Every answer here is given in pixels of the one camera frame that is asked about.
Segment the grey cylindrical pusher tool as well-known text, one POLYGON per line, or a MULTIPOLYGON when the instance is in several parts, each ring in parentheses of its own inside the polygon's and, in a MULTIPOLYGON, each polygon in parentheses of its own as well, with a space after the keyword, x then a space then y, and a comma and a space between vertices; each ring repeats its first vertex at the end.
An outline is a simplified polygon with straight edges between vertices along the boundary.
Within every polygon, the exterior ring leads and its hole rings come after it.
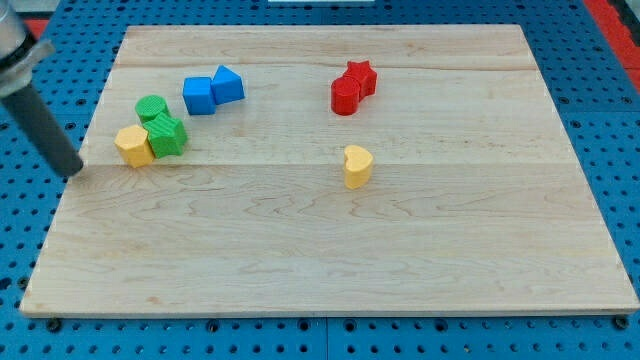
POLYGON ((79 153, 31 83, 1 103, 55 173, 69 177, 83 168, 79 153))

